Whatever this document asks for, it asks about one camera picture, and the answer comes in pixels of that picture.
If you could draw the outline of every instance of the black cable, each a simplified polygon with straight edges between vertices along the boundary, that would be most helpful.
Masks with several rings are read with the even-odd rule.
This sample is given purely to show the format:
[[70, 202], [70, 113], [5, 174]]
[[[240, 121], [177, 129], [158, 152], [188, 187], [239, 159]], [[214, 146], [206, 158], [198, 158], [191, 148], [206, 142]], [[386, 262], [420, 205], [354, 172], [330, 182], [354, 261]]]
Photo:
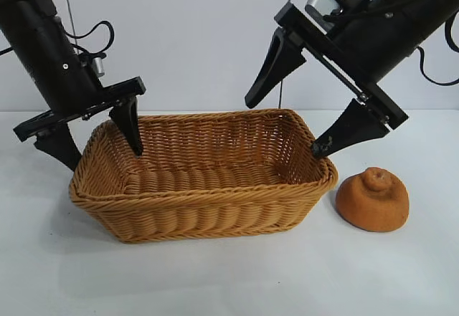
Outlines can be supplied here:
[[4, 54], [10, 53], [11, 51], [14, 51], [12, 47], [9, 47], [8, 49], [3, 49], [0, 51], [0, 56], [3, 56]]
[[[458, 13], [452, 15], [445, 22], [445, 37], [446, 37], [446, 42], [448, 43], [448, 46], [454, 52], [459, 53], [459, 47], [457, 46], [457, 44], [454, 42], [454, 39], [453, 39], [453, 25], [454, 25], [454, 21], [455, 21], [455, 18], [456, 18], [457, 15], [458, 15]], [[424, 69], [425, 50], [422, 47], [418, 47], [417, 49], [419, 50], [419, 52], [421, 54], [421, 60], [420, 60], [421, 73], [422, 73], [422, 76], [424, 76], [427, 81], [433, 83], [434, 85], [439, 85], [441, 87], [452, 87], [453, 85], [459, 85], [459, 78], [456, 81], [441, 83], [441, 82], [434, 81], [432, 78], [428, 77], [427, 74], [425, 73], [425, 69]]]
[[337, 21], [350, 21], [350, 20], [357, 20], [357, 19], [365, 19], [368, 17], [375, 17], [385, 15], [387, 13], [393, 13], [399, 10], [402, 10], [405, 6], [415, 3], [417, 1], [425, 1], [425, 0], [405, 0], [401, 1], [396, 4], [391, 4], [390, 6], [383, 6], [381, 8], [372, 10], [372, 11], [363, 11], [358, 14], [352, 15], [324, 15], [323, 19], [327, 22], [337, 22]]
[[[115, 41], [115, 29], [113, 28], [113, 25], [109, 22], [109, 21], [101, 21], [99, 22], [98, 24], [96, 24], [93, 29], [91, 29], [88, 33], [84, 34], [84, 35], [72, 35], [68, 32], [65, 31], [64, 27], [62, 27], [62, 30], [63, 32], [65, 33], [65, 35], [67, 35], [68, 37], [72, 38], [72, 39], [84, 39], [86, 37], [89, 37], [99, 26], [106, 26], [108, 28], [108, 31], [110, 32], [110, 39], [108, 40], [108, 43], [107, 43], [107, 46], [105, 46], [102, 50], [100, 50], [99, 52], [96, 52], [96, 53], [90, 53], [90, 54], [93, 54], [93, 55], [99, 55], [105, 51], [107, 51], [108, 49], [111, 48], [111, 46], [113, 45], [114, 41]], [[77, 44], [73, 44], [73, 47], [80, 50], [81, 52], [84, 52], [84, 53], [87, 53], [89, 54], [89, 51], [87, 51], [86, 49], [83, 49], [81, 46], [77, 45]]]

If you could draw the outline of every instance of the woven basket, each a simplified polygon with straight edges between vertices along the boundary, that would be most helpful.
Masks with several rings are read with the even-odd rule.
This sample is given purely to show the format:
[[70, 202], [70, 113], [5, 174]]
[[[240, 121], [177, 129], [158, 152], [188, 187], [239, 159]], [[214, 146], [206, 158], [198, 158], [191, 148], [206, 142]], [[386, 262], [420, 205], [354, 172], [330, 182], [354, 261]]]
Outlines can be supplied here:
[[291, 110], [147, 116], [139, 128], [141, 158], [111, 121], [96, 128], [70, 185], [122, 242], [286, 231], [338, 179]]

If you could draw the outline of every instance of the white table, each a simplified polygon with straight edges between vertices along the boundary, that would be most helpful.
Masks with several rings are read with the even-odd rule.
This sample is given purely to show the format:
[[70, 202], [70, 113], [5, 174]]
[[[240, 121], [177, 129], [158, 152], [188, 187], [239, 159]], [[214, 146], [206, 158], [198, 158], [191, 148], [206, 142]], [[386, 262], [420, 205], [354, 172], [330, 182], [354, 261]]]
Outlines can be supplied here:
[[[316, 135], [340, 114], [299, 113]], [[70, 171], [15, 138], [34, 113], [0, 113], [0, 315], [459, 315], [459, 112], [409, 114], [331, 157], [340, 181], [381, 166], [405, 182], [399, 231], [350, 226], [331, 192], [284, 234], [126, 245], [71, 204]], [[80, 147], [105, 117], [72, 124]]]

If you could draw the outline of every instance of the white wall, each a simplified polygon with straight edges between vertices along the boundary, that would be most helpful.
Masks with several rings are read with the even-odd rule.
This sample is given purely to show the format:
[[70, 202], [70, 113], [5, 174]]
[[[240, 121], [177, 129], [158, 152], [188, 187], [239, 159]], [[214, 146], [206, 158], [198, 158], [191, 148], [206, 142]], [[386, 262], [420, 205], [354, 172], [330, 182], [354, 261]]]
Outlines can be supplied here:
[[[53, 0], [57, 11], [62, 17], [62, 23], [70, 28], [70, 18], [65, 0]], [[9, 43], [0, 32], [0, 49], [9, 47]], [[34, 83], [22, 67], [15, 53], [0, 57], [0, 76], [3, 95], [0, 98], [0, 111], [9, 110], [45, 110], [46, 102], [38, 92]]]
[[[105, 85], [142, 76], [144, 110], [244, 109], [286, 0], [70, 0], [76, 28], [115, 26]], [[85, 40], [105, 43], [103, 31]], [[261, 107], [275, 107], [273, 93]]]
[[[273, 17], [286, 0], [70, 0], [76, 30], [85, 33], [101, 19], [115, 26], [116, 41], [105, 60], [104, 85], [142, 76], [148, 93], [142, 110], [245, 109], [277, 26]], [[303, 9], [306, 0], [293, 0]], [[70, 30], [64, 0], [55, 0]], [[459, 41], [459, 26], [454, 32]], [[103, 30], [82, 40], [96, 50], [105, 45]], [[6, 43], [0, 42], [0, 48]], [[427, 71], [439, 80], [458, 74], [459, 55], [445, 43], [443, 29], [424, 47]], [[342, 109], [353, 95], [305, 52], [308, 63], [284, 87], [283, 106]], [[459, 87], [443, 89], [419, 73], [418, 54], [402, 63], [381, 86], [403, 108], [459, 108]], [[14, 54], [0, 57], [0, 110], [44, 110], [46, 105]], [[259, 107], [276, 107], [274, 90]]]

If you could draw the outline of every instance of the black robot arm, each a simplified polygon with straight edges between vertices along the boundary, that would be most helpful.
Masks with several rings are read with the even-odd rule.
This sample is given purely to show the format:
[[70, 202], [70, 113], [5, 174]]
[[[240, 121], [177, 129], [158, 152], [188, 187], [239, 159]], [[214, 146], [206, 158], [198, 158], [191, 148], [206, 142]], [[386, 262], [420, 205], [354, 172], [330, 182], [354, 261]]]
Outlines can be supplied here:
[[140, 77], [103, 87], [97, 68], [105, 53], [83, 49], [76, 54], [56, 15], [52, 0], [0, 0], [0, 29], [50, 108], [14, 132], [21, 141], [36, 136], [37, 149], [74, 170], [81, 155], [67, 123], [113, 107], [110, 117], [133, 152], [141, 155], [136, 95], [145, 87]]
[[280, 27], [245, 101], [256, 106], [306, 62], [302, 51], [307, 49], [357, 96], [313, 144], [318, 158], [382, 138], [408, 119], [377, 83], [442, 24], [448, 44], [457, 48], [448, 30], [459, 0], [309, 0], [306, 11], [323, 31], [287, 3], [275, 17]]

